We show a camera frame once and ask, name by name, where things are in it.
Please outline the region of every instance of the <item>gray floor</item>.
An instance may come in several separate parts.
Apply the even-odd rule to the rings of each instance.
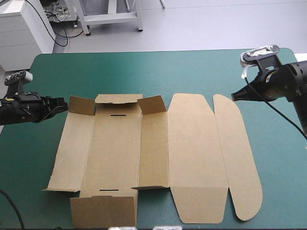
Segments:
[[[136,23],[91,26],[54,52],[130,52],[254,48],[267,44],[307,53],[307,1],[142,0],[144,31]],[[87,14],[106,13],[106,0],[84,0]],[[118,0],[118,11],[125,11]]]

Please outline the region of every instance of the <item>cardboard flap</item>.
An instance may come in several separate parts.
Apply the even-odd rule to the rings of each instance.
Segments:
[[[80,191],[94,116],[68,113],[47,191]]]
[[[180,219],[220,222],[228,181],[213,111],[202,95],[175,94],[167,122],[169,183]]]
[[[262,187],[244,121],[237,105],[227,97],[217,94],[213,101],[236,215],[241,220],[248,220],[261,207]]]
[[[165,104],[161,96],[138,99],[138,104],[144,115],[166,112]]]
[[[143,115],[138,190],[168,187],[167,112]]]
[[[72,198],[71,215],[77,229],[136,225],[132,196]]]
[[[213,115],[213,111],[203,95],[189,93],[175,93],[167,112]]]
[[[181,221],[219,224],[223,221],[228,188],[171,187]]]
[[[143,97],[142,94],[99,94],[95,99],[95,103],[104,104],[125,104],[136,103],[138,99]]]
[[[71,96],[69,99],[69,112],[83,115],[94,115],[95,101],[87,98]]]

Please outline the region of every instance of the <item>wires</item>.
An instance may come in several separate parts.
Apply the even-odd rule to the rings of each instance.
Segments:
[[[56,33],[56,32],[54,32],[56,35],[58,35],[58,36],[60,36],[60,37],[66,37],[66,36],[63,36],[63,35],[60,35],[60,34],[58,34],[58,33]],[[74,37],[78,37],[78,36],[80,36],[81,34],[83,33],[83,30],[79,33],[79,34],[77,34],[77,35],[74,35],[74,36],[68,36],[67,38],[74,38]]]
[[[9,201],[10,205],[14,208],[14,210],[15,210],[17,216],[18,216],[21,229],[24,230],[24,222],[23,222],[23,219],[20,215],[18,208],[16,207],[16,205],[14,204],[14,202],[12,201],[12,199],[10,198],[10,196],[6,192],[4,192],[2,189],[0,189],[0,193],[2,193],[5,196],[5,198]]]
[[[64,45],[58,43],[58,42],[52,37],[51,33],[49,32],[49,30],[48,30],[48,28],[47,28],[47,26],[46,26],[44,20],[42,19],[42,17],[41,17],[40,14],[38,13],[37,9],[36,9],[36,8],[33,6],[33,4],[30,3],[28,0],[25,0],[25,1],[26,1],[27,3],[29,3],[29,5],[35,10],[35,12],[36,12],[37,15],[39,16],[40,20],[42,21],[42,23],[43,23],[45,29],[47,30],[49,36],[51,37],[51,39],[52,39],[57,45],[59,45],[59,46],[61,46],[61,47],[66,47],[66,46],[68,45],[68,39],[69,39],[69,38],[78,37],[79,35],[81,35],[81,34],[83,33],[83,30],[82,30],[79,34],[77,34],[77,35],[75,35],[75,36],[67,36],[66,30],[65,30],[63,24],[61,23],[62,21],[59,19],[60,17],[57,15],[57,13],[56,13],[56,14],[53,14],[53,13],[51,13],[51,12],[49,12],[49,11],[45,11],[46,13],[49,14],[49,15],[47,15],[48,18],[49,18],[49,17],[56,17],[56,18],[59,20],[58,22],[61,24],[61,27],[62,27],[62,29],[63,29],[63,31],[64,31],[65,36],[55,33],[56,35],[58,35],[58,36],[60,36],[60,37],[65,37],[65,38],[66,38],[66,43],[65,43]]]
[[[296,123],[291,121],[288,117],[286,117],[282,112],[280,112],[278,109],[276,109],[273,105],[271,105],[264,97],[262,97],[249,83],[248,79],[245,77],[244,78],[246,81],[246,84],[252,89],[252,91],[259,97],[261,98],[269,107],[271,107],[275,112],[277,112],[280,116],[282,116],[284,119],[286,119],[291,125],[293,125],[302,135],[303,137],[307,140],[307,136],[305,133],[301,130],[300,127],[297,126]]]
[[[60,43],[58,43],[58,42],[52,37],[51,33],[49,32],[49,30],[48,30],[48,28],[47,28],[47,26],[46,26],[44,20],[42,19],[42,17],[41,17],[40,14],[38,13],[37,9],[36,9],[36,8],[32,5],[32,3],[30,3],[28,0],[25,0],[25,1],[26,1],[27,3],[29,3],[30,6],[32,6],[32,8],[35,10],[35,12],[36,12],[37,15],[39,16],[40,20],[41,20],[42,23],[44,24],[44,27],[46,28],[46,30],[47,30],[49,36],[52,38],[52,40],[53,40],[56,44],[58,44],[59,46],[61,46],[61,47],[67,46],[67,44],[68,44],[68,38],[66,37],[66,44],[65,44],[65,45],[61,45]]]

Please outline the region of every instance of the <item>electrical cable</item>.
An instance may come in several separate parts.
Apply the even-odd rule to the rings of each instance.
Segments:
[[[48,18],[49,18],[49,17],[54,17],[54,16],[55,16],[53,13],[51,13],[51,12],[49,12],[49,11],[45,11],[45,13],[49,13],[49,14],[50,14],[50,15],[47,15]],[[83,30],[82,30],[79,34],[74,35],[74,36],[63,36],[63,35],[60,35],[60,34],[58,34],[58,33],[56,33],[56,32],[54,32],[54,33],[55,33],[56,35],[60,36],[60,37],[74,38],[74,37],[80,36],[80,35],[83,33]]]
[[[43,22],[44,27],[46,28],[46,30],[47,30],[49,36],[52,38],[52,40],[53,40],[57,45],[59,45],[59,46],[61,46],[61,47],[67,46],[67,45],[68,45],[68,38],[66,38],[66,44],[65,44],[65,45],[61,45],[60,43],[58,43],[58,42],[52,37],[51,33],[49,32],[49,30],[48,30],[48,28],[47,28],[47,26],[46,26],[44,20],[42,19],[42,17],[41,17],[40,14],[38,13],[37,9],[36,9],[36,8],[32,5],[32,3],[30,3],[28,0],[25,0],[25,1],[26,1],[27,3],[29,3],[30,6],[32,6],[32,8],[35,10],[35,12],[36,12],[37,15],[39,16],[40,20]],[[67,34],[66,34],[66,30],[65,30],[65,28],[63,27],[63,25],[62,25],[62,28],[63,28],[63,30],[64,30],[65,35],[67,35]]]
[[[10,196],[6,192],[4,192],[2,189],[0,189],[0,193],[2,193],[5,196],[5,198],[9,201],[10,205],[14,208],[14,210],[15,210],[17,216],[18,216],[21,229],[24,230],[24,222],[23,222],[23,219],[22,219],[22,217],[20,215],[20,212],[19,212],[17,206],[14,204],[14,202],[12,201]]]
[[[58,34],[58,33],[56,33],[56,32],[54,32],[56,35],[58,35],[58,36],[60,36],[60,37],[65,37],[65,36],[63,36],[63,35],[60,35],[60,34]],[[79,34],[77,34],[77,35],[74,35],[74,36],[68,36],[68,38],[74,38],[74,37],[78,37],[78,36],[80,36],[81,34],[83,33],[83,30],[79,33]]]
[[[273,105],[271,105],[264,97],[262,97],[255,89],[254,87],[251,86],[249,83],[248,79],[245,77],[244,78],[246,81],[246,84],[252,89],[252,91],[260,98],[262,99],[269,107],[271,107],[275,112],[277,112],[280,116],[282,116],[284,119],[286,119],[291,125],[293,125],[302,135],[303,137],[307,140],[306,134],[303,132],[303,130],[293,121],[291,121],[288,117],[286,117],[282,112],[280,112],[278,109],[276,109]]]

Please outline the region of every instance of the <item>cardboard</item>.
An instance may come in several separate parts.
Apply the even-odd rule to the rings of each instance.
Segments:
[[[82,186],[94,128],[94,100],[70,97],[48,191],[77,192]]]
[[[225,168],[236,215],[254,217],[262,204],[262,187],[239,108],[230,99],[215,95],[214,111]]]
[[[199,94],[176,93],[168,109],[169,180],[184,223],[220,223],[228,182],[214,113]]]
[[[161,96],[71,97],[46,190],[81,191],[74,228],[135,226],[137,190],[166,187],[184,223],[220,223],[228,188],[249,219],[262,189],[243,119],[223,96],[214,106],[199,94],[174,94],[168,111]]]

